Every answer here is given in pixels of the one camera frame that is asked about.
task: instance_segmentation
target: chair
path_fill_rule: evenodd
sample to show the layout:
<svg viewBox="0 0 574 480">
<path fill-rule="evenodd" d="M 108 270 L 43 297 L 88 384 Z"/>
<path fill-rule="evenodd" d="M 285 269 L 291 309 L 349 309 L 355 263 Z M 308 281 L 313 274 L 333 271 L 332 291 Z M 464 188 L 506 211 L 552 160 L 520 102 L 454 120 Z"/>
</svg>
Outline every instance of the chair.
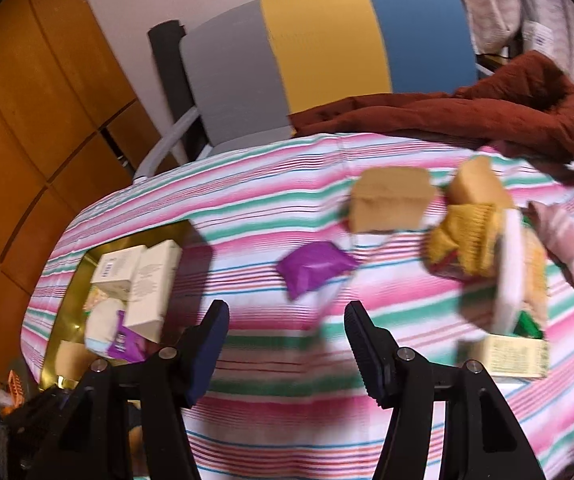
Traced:
<svg viewBox="0 0 574 480">
<path fill-rule="evenodd" d="M 189 32 L 180 52 L 195 107 L 136 179 L 153 175 L 198 116 L 211 156 L 289 139 L 289 114 L 343 97 L 476 81 L 462 0 L 255 0 Z"/>
</svg>

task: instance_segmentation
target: tablecloth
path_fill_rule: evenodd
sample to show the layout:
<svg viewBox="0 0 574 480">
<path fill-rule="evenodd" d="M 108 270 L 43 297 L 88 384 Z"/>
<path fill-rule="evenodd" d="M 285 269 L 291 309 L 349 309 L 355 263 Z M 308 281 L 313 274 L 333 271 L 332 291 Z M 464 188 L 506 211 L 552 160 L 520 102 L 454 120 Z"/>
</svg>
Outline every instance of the tablecloth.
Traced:
<svg viewBox="0 0 574 480">
<path fill-rule="evenodd" d="M 420 166 L 444 186 L 474 141 L 320 134 L 224 153 L 113 193 L 81 212 L 54 248 L 22 327 L 22 353 L 38 377 L 49 333 L 84 252 L 144 228 L 191 219 L 170 308 L 194 324 L 227 301 L 230 330 L 206 396 L 184 420 L 203 478 L 371 478 L 390 412 L 366 396 L 344 335 L 345 304 L 360 299 L 398 343 L 444 364 L 484 336 L 494 284 L 432 276 L 420 260 L 426 232 L 351 235 L 348 195 L 375 166 Z M 505 158 L 494 170 L 517 205 L 564 203 L 574 218 L 574 171 Z M 444 199 L 424 225 L 444 216 Z M 360 262 L 353 273 L 288 301 L 277 260 L 332 240 Z M 550 261 L 550 373 L 500 384 L 548 478 L 574 462 L 574 289 Z M 426 478 L 437 478 L 444 406 L 436 404 Z"/>
</svg>

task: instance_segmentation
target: open gold container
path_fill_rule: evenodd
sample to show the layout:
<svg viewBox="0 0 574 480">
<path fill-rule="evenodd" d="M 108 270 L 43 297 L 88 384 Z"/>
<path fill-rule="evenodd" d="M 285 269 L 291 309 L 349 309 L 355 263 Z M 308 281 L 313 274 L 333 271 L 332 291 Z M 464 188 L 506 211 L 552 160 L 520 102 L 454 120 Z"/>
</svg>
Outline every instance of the open gold container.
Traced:
<svg viewBox="0 0 574 480">
<path fill-rule="evenodd" d="M 118 238 L 106 244 L 89 249 L 80 260 L 78 268 L 69 282 L 65 297 L 58 310 L 58 315 L 51 330 L 51 336 L 47 343 L 47 351 L 40 374 L 41 390 L 58 384 L 58 376 L 55 371 L 56 354 L 61 341 L 84 343 L 84 324 L 86 315 L 83 311 L 84 302 L 89 294 L 90 282 L 94 269 L 103 254 L 119 251 L 127 247 L 145 245 L 152 247 L 165 240 L 173 240 L 180 247 L 186 235 L 192 229 L 188 220 L 181 220 L 173 224 L 152 227 L 129 236 Z"/>
</svg>

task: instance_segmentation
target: metal bolt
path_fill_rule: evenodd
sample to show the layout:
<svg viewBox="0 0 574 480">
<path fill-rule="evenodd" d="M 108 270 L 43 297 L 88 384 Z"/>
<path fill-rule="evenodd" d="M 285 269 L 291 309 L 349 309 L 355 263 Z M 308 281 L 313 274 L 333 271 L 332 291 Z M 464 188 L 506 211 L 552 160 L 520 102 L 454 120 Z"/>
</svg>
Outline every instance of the metal bolt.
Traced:
<svg viewBox="0 0 574 480">
<path fill-rule="evenodd" d="M 406 346 L 403 346 L 402 348 L 398 349 L 398 357 L 400 357 L 403 361 L 411 361 L 414 357 L 416 357 L 416 352 Z"/>
<path fill-rule="evenodd" d="M 470 359 L 467 361 L 467 370 L 475 374 L 479 374 L 481 371 L 483 371 L 483 365 L 481 365 L 475 359 Z"/>
<path fill-rule="evenodd" d="M 161 359 L 173 359 L 178 355 L 178 351 L 173 346 L 167 346 L 158 352 L 158 355 Z"/>
<path fill-rule="evenodd" d="M 90 366 L 91 370 L 94 372 L 102 372 L 107 368 L 107 361 L 104 359 L 96 359 Z"/>
</svg>

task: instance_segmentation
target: purple packet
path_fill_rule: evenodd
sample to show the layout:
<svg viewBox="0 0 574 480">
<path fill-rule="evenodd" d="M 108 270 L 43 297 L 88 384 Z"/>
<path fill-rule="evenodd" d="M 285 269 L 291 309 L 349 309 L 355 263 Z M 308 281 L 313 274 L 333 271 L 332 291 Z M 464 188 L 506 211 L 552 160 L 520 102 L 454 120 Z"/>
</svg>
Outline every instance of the purple packet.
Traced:
<svg viewBox="0 0 574 480">
<path fill-rule="evenodd" d="M 327 241 L 303 245 L 276 264 L 291 301 L 356 267 L 358 262 L 350 254 Z"/>
<path fill-rule="evenodd" d="M 145 339 L 122 324 L 125 311 L 118 311 L 118 330 L 113 343 L 107 350 L 107 355 L 113 359 L 123 359 L 129 363 L 139 363 L 145 360 Z"/>
</svg>

